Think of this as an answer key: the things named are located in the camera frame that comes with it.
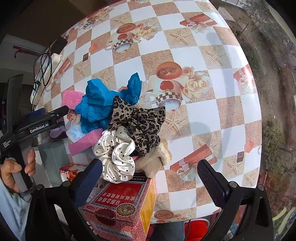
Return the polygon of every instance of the metal screw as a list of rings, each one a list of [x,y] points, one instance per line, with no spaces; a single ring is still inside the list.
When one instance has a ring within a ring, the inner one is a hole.
[[[236,188],[236,187],[237,187],[237,183],[234,182],[234,181],[231,181],[231,182],[229,183],[229,185],[230,185],[231,187],[233,187],[233,188]]]
[[[63,186],[64,186],[64,187],[68,187],[68,186],[70,186],[70,184],[71,184],[70,181],[64,181],[64,182],[63,182]]]
[[[36,190],[40,190],[42,188],[42,184],[38,184],[37,186],[36,186]]]
[[[261,190],[261,191],[263,191],[263,190],[264,190],[264,186],[263,186],[263,185],[261,185],[261,184],[259,184],[257,187],[258,187],[258,189],[259,189],[259,190]]]

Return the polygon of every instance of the white power strip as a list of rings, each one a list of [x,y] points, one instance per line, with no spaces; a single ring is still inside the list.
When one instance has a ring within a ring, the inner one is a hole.
[[[59,65],[59,63],[61,61],[61,55],[53,53],[51,58],[52,58],[52,75],[53,75],[53,72],[55,71],[55,69],[57,68],[57,66]],[[42,58],[43,74],[44,74],[43,78],[42,78],[42,72],[40,70],[40,68],[41,68],[40,62],[41,62],[41,56],[36,61],[36,64],[34,66],[35,73],[36,73],[36,76],[34,76],[35,80],[36,80],[35,82],[38,82],[39,85],[35,83],[34,87],[33,87],[33,91],[32,91],[31,97],[30,97],[31,104],[33,104],[33,105],[38,104],[40,96],[44,90],[43,79],[44,79],[44,82],[47,83],[50,78],[50,60],[49,60],[48,56],[46,56],[46,57],[43,56],[43,58]]]

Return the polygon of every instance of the pink foam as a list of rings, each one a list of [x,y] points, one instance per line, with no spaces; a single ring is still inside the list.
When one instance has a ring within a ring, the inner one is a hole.
[[[82,96],[84,96],[84,93],[78,92],[78,91],[71,91],[71,90],[65,90],[62,95],[62,104],[69,107],[69,109],[74,110],[75,107],[81,102]]]
[[[73,144],[69,145],[69,150],[72,156],[78,154],[86,150],[87,148],[93,146],[97,140],[99,140],[102,136],[103,129],[95,129],[92,130],[90,133],[86,134],[80,140],[76,141]]]

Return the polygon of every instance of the red medicine box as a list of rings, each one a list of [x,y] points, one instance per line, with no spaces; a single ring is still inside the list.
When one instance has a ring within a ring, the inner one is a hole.
[[[82,214],[102,238],[145,241],[154,204],[154,179],[135,173],[127,182],[107,184]]]

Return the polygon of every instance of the table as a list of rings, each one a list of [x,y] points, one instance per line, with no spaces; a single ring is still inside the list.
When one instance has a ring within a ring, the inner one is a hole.
[[[137,106],[166,106],[159,135],[168,140],[173,158],[155,178],[152,223],[220,211],[196,174],[200,159],[228,181],[256,186],[262,146],[256,85],[237,39],[208,0],[122,0],[63,36],[68,39],[61,53],[64,72],[54,72],[38,108],[58,108],[65,90],[85,92],[92,78],[119,90],[135,72],[143,81]],[[90,150],[72,157],[69,140],[64,143],[70,162],[92,160]],[[161,210],[173,217],[158,219]]]

